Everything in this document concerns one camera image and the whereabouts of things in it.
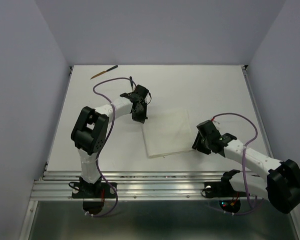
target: sheet of paper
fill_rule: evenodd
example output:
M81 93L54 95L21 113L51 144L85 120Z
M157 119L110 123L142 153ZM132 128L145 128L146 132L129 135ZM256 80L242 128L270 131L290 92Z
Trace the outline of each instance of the sheet of paper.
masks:
M149 158L192 150L195 138L185 109L149 114L142 129Z

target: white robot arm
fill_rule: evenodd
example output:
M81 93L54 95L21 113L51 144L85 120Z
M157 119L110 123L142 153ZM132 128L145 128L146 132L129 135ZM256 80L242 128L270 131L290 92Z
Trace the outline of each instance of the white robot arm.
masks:
M71 139L78 148L81 159L80 189L84 188L83 192L91 192L93 195L94 189L97 188L96 182L100 180L96 161L106 141L108 124L113 120L112 106L115 108L115 119L131 114L132 120L144 123L147 119L146 96L148 93L145 87L137 85L133 92L121 94L111 104L96 108L86 106L81 110Z
M132 112L133 103L125 97L117 98L112 102L112 105L115 107L115 119L123 115L130 114ZM112 105L107 104L107 105L94 108L94 112L108 117L109 119L108 124L110 124L113 120ZM97 144L98 146L103 147L104 140L100 140L100 142ZM97 158L98 151L92 153L91 155L89 155L85 150L83 150L83 148L79 148L78 151L81 159L81 168L82 168L81 178L87 183L94 184L100 178L100 173L97 170L95 164L95 161L97 161L96 158Z
M242 164L245 146L240 140L229 133L221 135L211 120L202 122L197 128L192 148L205 154L214 152ZM245 166L257 174L246 176L251 194L269 200L285 214L300 203L300 169L294 161L272 159L247 147ZM243 172L239 170L225 172L221 181L205 182L204 185L204 196L208 198L231 197L236 192L246 192Z

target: wire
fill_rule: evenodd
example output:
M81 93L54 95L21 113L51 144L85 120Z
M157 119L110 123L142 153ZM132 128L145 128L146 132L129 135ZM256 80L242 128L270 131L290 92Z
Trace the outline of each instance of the wire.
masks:
M109 79L109 80L105 80L105 81L103 81L103 82L100 82L100 83L96 84L96 85L93 87L93 92L94 92L96 95L99 95L99 96L105 98L105 99L111 104L112 109L113 109L113 115L112 115L111 126L110 126L110 129L109 129L108 134L107 134L106 137L105 137L105 141L104 141L103 147L104 147L104 145L106 144L107 140L109 139L109 136L110 136L110 134L111 134L111 132L112 132L112 130L113 130L113 127L114 127L114 121L115 121L115 107L114 107L114 105L112 104L112 101L111 101L107 96L105 96L104 94L102 94L102 93L100 93L100 92L95 91L95 89L96 89L99 85L101 85L101 84L108 83L108 82L115 81L115 80L121 80L121 79L123 79L123 80L125 80L125 79L128 80L129 82L131 82L131 84L133 84L133 85L136 87L135 82L134 82L132 79L130 79L130 78L128 79L127 77L126 77L126 78L125 78L125 77L117 77L117 78L112 78L112 79ZM115 199L115 203L114 203L114 205L112 206L112 208L111 208L110 210L108 210L108 211L107 211L106 213L104 213L104 214L101 214L101 215L91 215L91 214L89 214L88 212L85 213L86 215L89 215L89 216L92 216L92 217L95 217L95 218L103 217L103 216L109 214L111 211L113 211L113 209L114 209L114 208L116 207L116 205L118 204L118 193L117 193L115 187L113 187L113 186L109 183L109 181L104 177L104 175L102 174L102 172L101 172L101 170L100 170L100 167L99 167L99 156L100 156L100 153L101 153L103 147L101 148L101 150L100 150L100 151L97 153L97 155L96 155L96 168L97 168L97 170L99 171L99 173L100 173L101 177L103 178L103 180L104 180L104 181L107 183L107 185L114 191L114 194L115 194L115 198L116 198L116 199Z
M150 104L150 102L152 101L152 94L149 92L149 96L150 96L150 101L147 103L147 105Z
M250 214L250 213L254 212L255 210L257 210L258 208L260 208L261 205L262 205L262 203L263 203L263 201L264 201L264 199L261 199L260 203L259 203L256 207L250 209L249 211L245 211L245 212L242 212L242 213L241 213L241 212L239 212L239 213L237 212L236 214L235 214L235 213L232 213L232 212L227 212L227 211L224 211L224 210L215 208L215 207L212 207L212 206L210 206L209 204L207 205L207 207L208 207L208 208L211 208L211 209L213 209L213 210L222 212L222 213L224 213L224 214L228 214L228 215L233 215L233 216L235 216L235 215L236 215L236 216L244 216L244 215Z
M254 131L255 131L255 135L253 138L251 138L249 141L247 141L245 144L244 144L244 148L243 148L243 152L242 152L242 174L243 174L243 182L244 182L244 188L245 188L245 192L246 192L246 198L247 198L247 201L248 201L248 204L250 206L250 208L254 208L255 207L255 204L252 204L252 201L250 199L250 193L249 193L249 189L248 189L248 185L247 185L247 180L246 180L246 172L245 172L245 164L246 164L246 158L245 158L245 152L246 152L246 147L251 143L253 142L254 140L256 140L256 138L258 137L258 129L256 128L256 126L254 125L254 123L246 118L245 116L243 115L240 115L240 114L237 114L237 113L232 113L232 112L226 112L226 113L220 113L220 114L217 114L215 116L213 116L213 118L211 119L212 121L218 117L218 116L224 116L224 115L234 115L234 116L239 116L240 118L243 118L245 120L247 120L254 128Z
M75 183L74 181L69 182L69 187L79 192L80 190L77 187L71 185L74 183Z
M256 205L256 202L257 202L257 196L255 196L255 199L254 199L254 204L252 205L252 202L251 202L251 199L250 199L250 193L249 193L249 190L248 190L248 185L247 185L247 180L246 180L246 172L245 172L245 163L246 163L246 158L245 158L245 152L246 152L246 148L247 146L253 142L257 137L258 137L258 130L256 128L256 126L254 125L254 123L246 118L245 116L243 115L240 115L240 114L237 114L237 113L232 113L232 112L226 112L226 113L220 113L220 114L217 114L215 116L212 117L211 121L214 121L214 119L218 116L224 116L224 115L234 115L234 116L239 116L240 118L243 118L245 120L247 120L254 128L254 131L255 131L255 135L252 139L250 139L249 141L247 141L245 144L244 144L244 149L242 151L242 174L243 174L243 182L244 182L244 188L245 188L245 192L246 192L246 198L247 198L247 201L248 201L248 204L250 206L250 210L249 211L246 211L246 212L242 212L242 213L232 213L232 212L226 212L226 211L223 211L223 210L220 210L220 209L217 209L217 208L214 208L214 207L210 207L208 206L209 208L211 209L214 209L214 210L217 210L219 212L224 212L225 214L230 214L230 215L239 215L239 216L243 216L243 215L247 215L249 213L252 213L253 211L255 211L256 209L258 209L262 202L263 202L263 199L261 200L260 204L259 205Z

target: black bracket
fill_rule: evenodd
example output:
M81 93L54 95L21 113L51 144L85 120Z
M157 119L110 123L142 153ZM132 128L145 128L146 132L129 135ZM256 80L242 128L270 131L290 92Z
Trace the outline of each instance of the black bracket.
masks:
M202 191L202 196L208 199L212 198L231 198L236 194L236 191L232 188L230 184L230 179L237 173L239 170L226 171L221 177L221 181L208 181L204 183L204 190ZM246 194L240 192L239 196L244 197Z
M80 182L72 182L72 184L75 189L78 189L78 191L74 191L76 193L72 191L72 198L74 199L100 199L102 190L104 190L104 198L114 199L116 197L110 186L106 182L101 182L101 178L97 180L96 183L91 184L80 177ZM116 182L110 182L110 184L115 187L115 189L117 188Z
M196 127L199 132L192 148L204 154L214 152L225 157L224 147L228 146L230 141L237 139L229 133L221 135L211 120L202 122Z
M147 103L145 98L148 95L149 90L141 85L137 85L133 92L123 93L120 97L130 100L132 105L132 120L140 123L144 123L146 119Z
M75 147L83 149L88 155L100 151L105 144L108 124L108 116L99 114L88 106L84 107L71 134L71 139L74 141Z
M300 203L300 168L288 159L267 176L268 198L280 212L289 213Z

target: gray wall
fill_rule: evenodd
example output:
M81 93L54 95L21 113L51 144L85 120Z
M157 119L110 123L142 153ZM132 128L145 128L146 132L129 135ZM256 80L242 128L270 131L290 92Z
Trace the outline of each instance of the gray wall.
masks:
M248 74L274 156L300 166L300 0L286 1Z
M284 0L36 0L70 64L248 64Z
M0 239L18 238L68 76L35 2L0 0Z

